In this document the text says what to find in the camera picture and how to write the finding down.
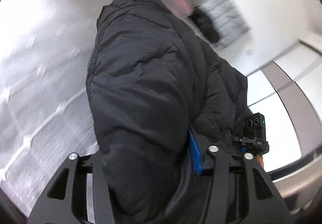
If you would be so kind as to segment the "small black garment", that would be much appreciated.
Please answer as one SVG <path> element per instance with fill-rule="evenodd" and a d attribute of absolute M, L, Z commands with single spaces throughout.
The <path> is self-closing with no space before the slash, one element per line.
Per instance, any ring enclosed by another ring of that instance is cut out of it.
<path fill-rule="evenodd" d="M 209 42 L 217 44 L 220 41 L 212 20 L 200 8 L 195 7 L 188 18 Z"/>

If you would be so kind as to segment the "black puffer jacket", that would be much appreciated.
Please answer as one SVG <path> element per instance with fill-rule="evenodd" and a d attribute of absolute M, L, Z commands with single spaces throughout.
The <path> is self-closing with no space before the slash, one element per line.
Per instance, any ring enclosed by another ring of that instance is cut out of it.
<path fill-rule="evenodd" d="M 161 0 L 113 0 L 97 19 L 86 90 L 117 223 L 198 223 L 209 177 L 187 131 L 230 153 L 247 78 Z"/>

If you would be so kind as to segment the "grey quilted mattress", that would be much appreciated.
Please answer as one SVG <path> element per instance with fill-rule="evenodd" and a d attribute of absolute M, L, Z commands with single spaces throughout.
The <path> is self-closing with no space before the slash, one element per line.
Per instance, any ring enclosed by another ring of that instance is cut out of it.
<path fill-rule="evenodd" d="M 112 0 L 1 0 L 1 189 L 29 215 L 72 152 L 98 144 L 85 79 Z"/>

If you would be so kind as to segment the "white grey wardrobe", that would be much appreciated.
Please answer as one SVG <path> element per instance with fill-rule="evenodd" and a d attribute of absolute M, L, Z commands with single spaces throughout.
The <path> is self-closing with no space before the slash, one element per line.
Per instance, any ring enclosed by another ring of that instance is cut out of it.
<path fill-rule="evenodd" d="M 281 175 L 321 147 L 321 52 L 298 42 L 250 73 L 248 107 L 265 117 L 264 169 Z"/>

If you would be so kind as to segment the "grey padded headboard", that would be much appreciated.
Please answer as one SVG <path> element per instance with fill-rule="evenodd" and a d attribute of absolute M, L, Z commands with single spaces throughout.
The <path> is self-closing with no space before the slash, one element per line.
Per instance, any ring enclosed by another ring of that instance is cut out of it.
<path fill-rule="evenodd" d="M 203 0 L 200 6 L 219 34 L 216 47 L 223 50 L 249 31 L 249 25 L 233 0 Z"/>

